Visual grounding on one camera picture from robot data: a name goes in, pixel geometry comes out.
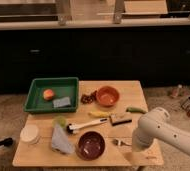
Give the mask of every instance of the brown bowl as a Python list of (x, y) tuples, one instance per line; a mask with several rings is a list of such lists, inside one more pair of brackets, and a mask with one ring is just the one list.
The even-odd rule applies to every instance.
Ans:
[(101, 87), (96, 92), (97, 102), (106, 107), (113, 106), (119, 100), (119, 92), (110, 86)]
[(103, 154), (105, 141), (97, 132), (89, 131), (83, 134), (78, 142), (77, 154), (84, 160), (94, 160)]

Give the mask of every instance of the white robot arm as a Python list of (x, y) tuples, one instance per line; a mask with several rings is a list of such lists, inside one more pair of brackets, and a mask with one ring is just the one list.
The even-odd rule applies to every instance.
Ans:
[(190, 156), (190, 133), (169, 125), (167, 123), (169, 120), (168, 111), (161, 107), (143, 115), (133, 132), (133, 150), (140, 151), (149, 148), (153, 139), (157, 138)]

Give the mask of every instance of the wooden tabletop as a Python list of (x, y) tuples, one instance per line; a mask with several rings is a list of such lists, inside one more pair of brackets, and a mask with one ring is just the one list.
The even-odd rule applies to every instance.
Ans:
[[(82, 94), (90, 94), (101, 86), (110, 85), (120, 93), (120, 99), (114, 107), (105, 108), (97, 103), (81, 104)], [(102, 110), (113, 113), (124, 113), (129, 106), (140, 107), (147, 110), (147, 104), (139, 81), (80, 81), (79, 83), (79, 107), (76, 113), (60, 114), (65, 116), (68, 123), (83, 123), (93, 120), (88, 113)], [(76, 135), (68, 135), (69, 140), (76, 146), (82, 134), (87, 131), (99, 132), (105, 140), (104, 153), (95, 160), (85, 161), (76, 153), (64, 155), (53, 151), (50, 147), (53, 132), (53, 118), (58, 114), (29, 115), (26, 124), (36, 124), (40, 130), (41, 138), (37, 144), (27, 145), (19, 142), (14, 156), (14, 166), (38, 166), (38, 167), (95, 167), (95, 166), (147, 166), (162, 165), (162, 154), (157, 140), (143, 152), (132, 152), (129, 146), (115, 146), (113, 138), (120, 138), (129, 143), (132, 140), (132, 132), (137, 126), (140, 114), (132, 115), (132, 123), (112, 127), (108, 121), (105, 124), (96, 125), (80, 130)]]

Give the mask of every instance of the gray floor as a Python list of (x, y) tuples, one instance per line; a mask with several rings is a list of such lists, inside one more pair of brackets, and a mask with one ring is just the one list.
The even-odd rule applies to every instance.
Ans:
[[(184, 87), (184, 96), (176, 99), (168, 97), (168, 92), (172, 87), (144, 88), (144, 95), (150, 109), (161, 106), (171, 114), (171, 124), (181, 129), (190, 131), (190, 118), (186, 116), (185, 111), (180, 108), (180, 103), (190, 95), (188, 87)], [(22, 111), (22, 105), (26, 95), (3, 95), (0, 96), (0, 140), (6, 137), (12, 137), (18, 142), (20, 130), (24, 126), (27, 114)], [(78, 168), (78, 169), (51, 169), (51, 168), (14, 168), (12, 159), (17, 144), (12, 148), (0, 147), (0, 171), (52, 171), (52, 170), (89, 170), (89, 171), (135, 171), (137, 168)], [(165, 164), (159, 167), (146, 167), (144, 171), (190, 171), (190, 157), (160, 142)]]

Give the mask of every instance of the green tray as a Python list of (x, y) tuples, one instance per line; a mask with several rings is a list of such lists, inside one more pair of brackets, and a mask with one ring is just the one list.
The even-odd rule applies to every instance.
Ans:
[[(43, 91), (49, 88), (55, 92), (54, 99), (70, 97), (71, 106), (53, 108), (52, 101), (43, 99)], [(32, 114), (75, 112), (78, 107), (78, 89), (77, 77), (34, 79), (29, 89), (24, 111)]]

